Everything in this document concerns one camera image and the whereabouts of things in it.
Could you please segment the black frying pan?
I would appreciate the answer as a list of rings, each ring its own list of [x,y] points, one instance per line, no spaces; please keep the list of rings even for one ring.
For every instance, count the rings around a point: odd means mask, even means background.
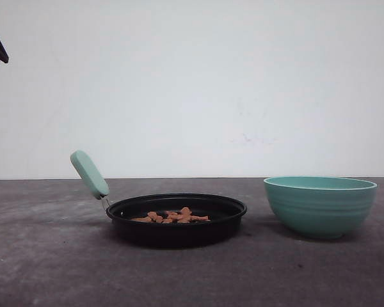
[[[76,150],[70,161],[89,188],[100,200],[116,233],[135,245],[153,248],[188,248],[206,246],[233,237],[240,229],[247,206],[226,196],[200,193],[168,193],[138,196],[111,203],[109,186],[87,153]],[[209,222],[159,224],[131,221],[147,212],[179,211],[189,207],[196,216],[209,216]]]

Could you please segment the teal ribbed bowl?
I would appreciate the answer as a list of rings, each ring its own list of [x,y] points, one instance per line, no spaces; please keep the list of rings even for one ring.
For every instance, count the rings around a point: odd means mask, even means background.
[[[378,185],[339,177],[270,177],[269,206],[289,229],[313,239],[336,239],[357,229],[370,214]]]

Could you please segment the brown beef cubes pile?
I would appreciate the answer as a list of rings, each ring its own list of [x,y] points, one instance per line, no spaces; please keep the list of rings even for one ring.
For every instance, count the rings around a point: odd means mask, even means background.
[[[156,211],[147,212],[146,216],[134,217],[131,221],[141,223],[159,223],[159,224],[188,224],[198,222],[209,222],[209,216],[196,216],[189,207],[183,207],[179,211],[164,211],[162,214]]]

